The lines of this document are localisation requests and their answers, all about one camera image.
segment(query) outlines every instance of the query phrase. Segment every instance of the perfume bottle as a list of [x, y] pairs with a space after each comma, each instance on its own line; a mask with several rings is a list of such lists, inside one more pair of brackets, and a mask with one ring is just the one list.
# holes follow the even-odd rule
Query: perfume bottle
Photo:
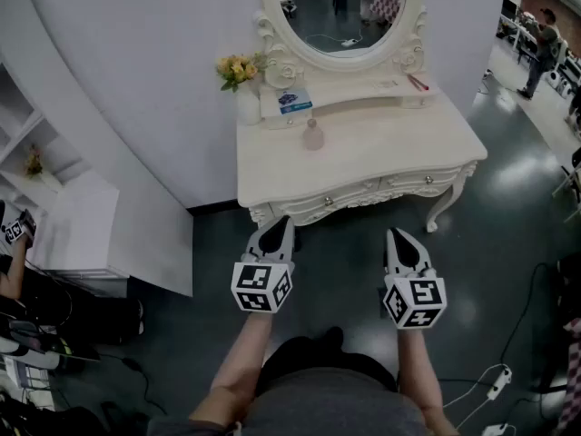
[[323, 130], [317, 126], [317, 120], [310, 119], [307, 129], [302, 133], [302, 143], [307, 150], [319, 150], [325, 143]]

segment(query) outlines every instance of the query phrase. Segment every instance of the white vanity table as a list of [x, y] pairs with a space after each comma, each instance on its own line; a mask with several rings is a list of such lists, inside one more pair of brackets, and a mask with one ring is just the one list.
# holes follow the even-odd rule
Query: white vanity table
[[[301, 41], [278, 0], [263, 3], [255, 21], [269, 66], [259, 91], [261, 122], [237, 127], [240, 205], [258, 225], [282, 215], [306, 225], [405, 194], [440, 196], [427, 218], [428, 231], [436, 231], [436, 218], [487, 151], [426, 72], [421, 1], [405, 0], [369, 50], [339, 57]], [[429, 90], [418, 91], [407, 74]], [[313, 108], [281, 114], [275, 90], [297, 85]], [[311, 117], [325, 134], [316, 152], [301, 143]]]

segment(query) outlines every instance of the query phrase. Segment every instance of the power strip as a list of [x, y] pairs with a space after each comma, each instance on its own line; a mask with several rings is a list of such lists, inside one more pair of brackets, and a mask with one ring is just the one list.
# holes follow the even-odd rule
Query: power strip
[[482, 431], [482, 436], [501, 436], [505, 433], [506, 429], [506, 423], [502, 423], [501, 425], [490, 425]]
[[498, 397], [498, 395], [500, 394], [500, 392], [504, 389], [504, 387], [507, 384], [510, 384], [511, 381], [512, 381], [512, 371], [506, 365], [504, 365], [502, 367], [502, 372], [500, 372], [500, 375], [492, 385], [492, 388], [490, 388], [490, 391], [487, 392], [488, 400], [489, 401], [495, 400], [496, 397]]

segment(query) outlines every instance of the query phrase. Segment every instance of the red pen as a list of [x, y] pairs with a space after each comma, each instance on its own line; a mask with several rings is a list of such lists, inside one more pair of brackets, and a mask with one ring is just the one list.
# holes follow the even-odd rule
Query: red pen
[[429, 87], [427, 85], [425, 85], [424, 83], [422, 83], [416, 76], [413, 76], [411, 74], [408, 74], [408, 78], [413, 81], [416, 82], [417, 85], [419, 85], [423, 90], [428, 91]]

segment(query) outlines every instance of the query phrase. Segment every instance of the white vase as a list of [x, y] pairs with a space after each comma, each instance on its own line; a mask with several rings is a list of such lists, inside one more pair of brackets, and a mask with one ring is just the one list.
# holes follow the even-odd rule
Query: white vase
[[238, 85], [236, 91], [238, 123], [252, 126], [261, 121], [261, 101], [248, 81]]

